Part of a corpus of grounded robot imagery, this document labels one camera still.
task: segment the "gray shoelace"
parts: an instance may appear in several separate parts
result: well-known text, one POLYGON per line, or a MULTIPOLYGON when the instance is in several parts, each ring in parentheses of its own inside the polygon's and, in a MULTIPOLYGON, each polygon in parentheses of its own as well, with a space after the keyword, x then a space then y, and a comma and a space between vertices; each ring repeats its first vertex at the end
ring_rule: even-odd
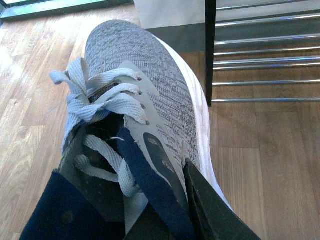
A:
MULTIPOLYGON (((66 82, 70 89, 70 95, 67 96, 68 117, 62 153, 66 151, 74 137, 72 131, 74 128, 82 124, 90 125, 101 121, 106 118, 108 111, 131 117, 140 124, 147 124, 146 114, 140 102, 129 95, 129 93, 134 95, 140 93, 139 87, 135 84, 120 83, 104 93, 95 102, 90 103, 89 101, 89 98, 98 90, 112 85, 120 76, 132 78, 133 83, 138 81, 139 76, 136 72, 128 68, 118 68, 91 78, 88 73, 86 61, 83 58, 78 58, 69 64, 68 71, 53 71, 50 74, 56 85, 66 82)), ((93 167, 88 157, 83 154, 76 156, 74 160, 76 168, 89 176, 119 183, 123 194, 127 197, 133 196, 140 190, 126 161, 105 141, 94 135, 86 135, 82 144, 99 152, 110 163, 116 174, 93 167)))

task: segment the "white midsole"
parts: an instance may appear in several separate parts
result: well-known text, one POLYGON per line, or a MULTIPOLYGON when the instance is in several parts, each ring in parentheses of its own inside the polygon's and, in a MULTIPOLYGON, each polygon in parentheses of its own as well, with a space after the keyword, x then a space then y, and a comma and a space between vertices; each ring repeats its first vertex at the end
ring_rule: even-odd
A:
POLYGON ((219 194, 219 196, 231 209, 230 204, 228 203, 225 195, 223 194, 218 184, 211 161, 210 117, 204 91, 195 73, 191 70, 191 68, 183 60, 183 58, 176 51, 174 51, 168 44, 166 44, 156 36, 154 37, 166 48, 166 50, 170 53, 171 57, 175 60, 189 89, 195 115, 196 139, 200 161, 200 171, 202 175, 205 177, 205 179, 211 184, 214 190, 219 194))

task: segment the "wall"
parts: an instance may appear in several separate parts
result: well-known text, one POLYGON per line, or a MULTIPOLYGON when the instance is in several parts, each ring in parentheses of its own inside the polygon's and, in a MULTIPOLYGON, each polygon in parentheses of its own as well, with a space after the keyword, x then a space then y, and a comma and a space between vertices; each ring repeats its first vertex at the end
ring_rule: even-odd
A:
MULTIPOLYGON (((266 0, 218 0, 217 8, 265 3, 266 0)), ((167 42, 177 52, 199 52, 205 49, 205 0, 134 0, 144 29, 167 42)), ((260 7, 223 10, 216 13, 217 22, 246 18, 286 15, 320 10, 320 0, 305 0, 260 7)), ((320 18, 216 29, 215 40, 238 40, 318 33, 320 18)))

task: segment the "wooden floor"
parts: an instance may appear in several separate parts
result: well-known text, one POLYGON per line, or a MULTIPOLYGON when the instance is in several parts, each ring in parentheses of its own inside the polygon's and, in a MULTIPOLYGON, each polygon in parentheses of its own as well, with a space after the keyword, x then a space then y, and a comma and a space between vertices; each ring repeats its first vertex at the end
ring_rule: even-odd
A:
MULTIPOLYGON (((4 23, 0 28, 0 239, 17 240, 60 162, 68 94, 52 70, 82 56, 99 23, 140 24, 134 5, 4 23)), ((204 81, 204 53, 182 57, 204 81)), ((319 68, 222 71, 216 81, 318 79, 319 68)), ((228 87, 216 98, 319 97, 320 85, 228 87)), ((211 155, 234 211, 262 239, 320 239, 320 104, 210 108, 211 155)))

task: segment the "knit fabric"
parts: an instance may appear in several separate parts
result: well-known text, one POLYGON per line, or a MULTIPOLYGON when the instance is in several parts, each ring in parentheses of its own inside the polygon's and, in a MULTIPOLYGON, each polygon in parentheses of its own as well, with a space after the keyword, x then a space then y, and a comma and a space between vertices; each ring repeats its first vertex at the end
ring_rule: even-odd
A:
POLYGON ((164 143, 177 162, 191 159, 200 168, 196 121, 186 81, 165 47, 148 31, 122 20, 97 26, 85 50, 89 77, 116 69, 128 60, 150 78, 160 96, 149 93, 167 132, 159 128, 164 143))

